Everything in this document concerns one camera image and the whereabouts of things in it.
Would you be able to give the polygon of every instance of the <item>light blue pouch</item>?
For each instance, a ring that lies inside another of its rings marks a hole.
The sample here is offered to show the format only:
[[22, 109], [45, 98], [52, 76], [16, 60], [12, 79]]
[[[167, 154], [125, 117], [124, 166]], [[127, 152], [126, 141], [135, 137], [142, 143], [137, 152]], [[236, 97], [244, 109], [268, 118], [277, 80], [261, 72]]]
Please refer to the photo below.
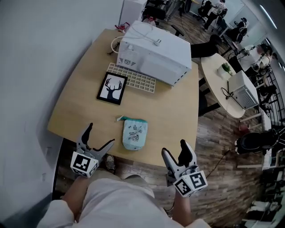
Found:
[[124, 120], [123, 145], [127, 150], [137, 151], [146, 143], [147, 121], [142, 119], [131, 119], [121, 116], [117, 119]]

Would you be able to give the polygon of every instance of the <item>floor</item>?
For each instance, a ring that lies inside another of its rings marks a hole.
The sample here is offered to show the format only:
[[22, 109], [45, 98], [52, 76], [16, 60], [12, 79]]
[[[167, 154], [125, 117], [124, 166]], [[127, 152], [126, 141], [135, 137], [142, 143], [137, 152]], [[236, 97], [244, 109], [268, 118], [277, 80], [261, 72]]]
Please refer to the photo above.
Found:
[[[179, 15], [171, 22], [161, 23], [160, 26], [169, 29], [171, 24], [182, 28]], [[210, 33], [200, 29], [202, 22], [198, 22], [191, 15], [183, 15], [182, 23], [189, 37], [183, 39], [191, 43], [206, 42]], [[203, 72], [199, 68], [199, 77]], [[207, 94], [210, 104], [215, 103], [211, 94]], [[246, 111], [244, 117], [255, 114], [255, 110]], [[222, 108], [199, 117], [195, 152], [201, 170], [208, 175], [221, 160], [223, 154], [234, 147], [233, 142], [241, 136], [238, 119], [229, 117]], [[57, 193], [64, 193], [75, 179], [70, 169], [70, 161], [74, 143], [64, 140], [61, 148], [59, 167], [56, 180], [55, 198]], [[211, 226], [225, 227], [240, 223], [245, 216], [251, 202], [259, 195], [261, 186], [259, 179], [260, 169], [237, 169], [237, 165], [260, 164], [261, 155], [237, 155], [234, 151], [223, 157], [217, 168], [207, 178], [208, 187], [191, 196], [192, 212], [196, 218], [203, 218]], [[132, 174], [143, 177], [153, 189], [156, 199], [166, 209], [170, 208], [174, 199], [174, 188], [166, 187], [166, 168], [132, 162], [125, 159], [116, 159], [117, 175], [122, 179]]]

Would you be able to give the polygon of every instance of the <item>stroller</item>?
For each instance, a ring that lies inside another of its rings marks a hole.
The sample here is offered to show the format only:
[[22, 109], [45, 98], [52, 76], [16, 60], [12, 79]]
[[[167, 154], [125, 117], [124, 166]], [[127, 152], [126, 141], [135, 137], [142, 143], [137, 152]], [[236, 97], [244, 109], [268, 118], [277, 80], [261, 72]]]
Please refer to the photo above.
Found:
[[266, 150], [273, 148], [278, 143], [285, 146], [285, 140], [280, 138], [284, 132], [285, 127], [280, 131], [272, 128], [262, 133], [254, 132], [245, 134], [235, 141], [236, 152], [238, 155], [250, 152], [262, 152], [265, 155]]

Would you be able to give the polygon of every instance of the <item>shoe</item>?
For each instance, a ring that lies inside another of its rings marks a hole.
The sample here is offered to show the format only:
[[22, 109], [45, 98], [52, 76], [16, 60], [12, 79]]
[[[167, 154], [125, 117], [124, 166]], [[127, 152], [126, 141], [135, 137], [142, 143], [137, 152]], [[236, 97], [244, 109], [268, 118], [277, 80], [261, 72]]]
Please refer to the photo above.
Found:
[[115, 174], [116, 173], [116, 167], [115, 167], [115, 160], [114, 157], [112, 155], [106, 154], [104, 157], [105, 160], [105, 165], [107, 168], [107, 171]]

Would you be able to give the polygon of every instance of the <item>potted plant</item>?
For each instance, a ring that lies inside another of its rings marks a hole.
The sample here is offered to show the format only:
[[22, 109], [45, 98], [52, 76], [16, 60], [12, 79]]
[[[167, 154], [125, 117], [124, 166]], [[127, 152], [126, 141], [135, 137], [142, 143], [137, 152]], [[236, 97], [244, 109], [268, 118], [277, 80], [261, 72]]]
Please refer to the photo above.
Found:
[[218, 74], [221, 78], [228, 80], [232, 76], [231, 67], [227, 63], [223, 63], [218, 68]]

